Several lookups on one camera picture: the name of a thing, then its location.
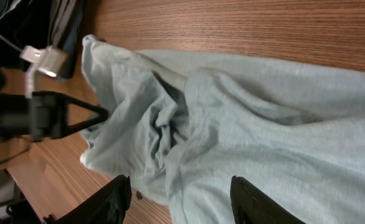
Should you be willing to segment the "light blue polo shirt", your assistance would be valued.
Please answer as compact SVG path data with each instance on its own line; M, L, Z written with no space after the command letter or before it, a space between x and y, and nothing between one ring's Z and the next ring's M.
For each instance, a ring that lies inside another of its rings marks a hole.
M83 132L86 168L130 177L174 223L233 223L233 176L305 223L365 223L364 72L92 35L82 45L110 115Z

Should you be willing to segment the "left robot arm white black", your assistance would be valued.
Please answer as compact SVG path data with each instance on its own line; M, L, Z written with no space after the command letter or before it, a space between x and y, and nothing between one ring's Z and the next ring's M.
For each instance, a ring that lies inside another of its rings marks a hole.
M0 137L9 139L29 135L33 142L44 138L61 139L89 128L108 118L108 111L71 96L54 91L37 91L36 74L56 77L63 69L67 54L53 46L36 49L27 46L20 58L31 63L25 74L24 95L0 93ZM0 72L0 90L6 80ZM68 105L74 104L93 111L93 118L68 125Z

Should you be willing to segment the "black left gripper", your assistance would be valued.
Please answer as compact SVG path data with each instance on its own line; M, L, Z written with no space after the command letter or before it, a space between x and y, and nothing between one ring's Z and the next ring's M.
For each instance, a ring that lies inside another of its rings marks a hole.
M92 114L88 120L67 126L65 100L97 114ZM44 138L60 139L108 119L108 111L105 108L53 91L33 92L29 112L32 142L41 142Z

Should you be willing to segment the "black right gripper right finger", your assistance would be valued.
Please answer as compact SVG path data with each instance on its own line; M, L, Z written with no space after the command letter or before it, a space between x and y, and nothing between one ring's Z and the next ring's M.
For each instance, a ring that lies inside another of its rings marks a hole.
M232 177L230 199L236 224L305 224L243 177Z

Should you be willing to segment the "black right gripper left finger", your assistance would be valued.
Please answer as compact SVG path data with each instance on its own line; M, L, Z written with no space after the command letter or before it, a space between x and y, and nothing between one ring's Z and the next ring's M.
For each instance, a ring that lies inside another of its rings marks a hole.
M45 224L122 224L131 204L130 178L115 177L68 214L43 218Z

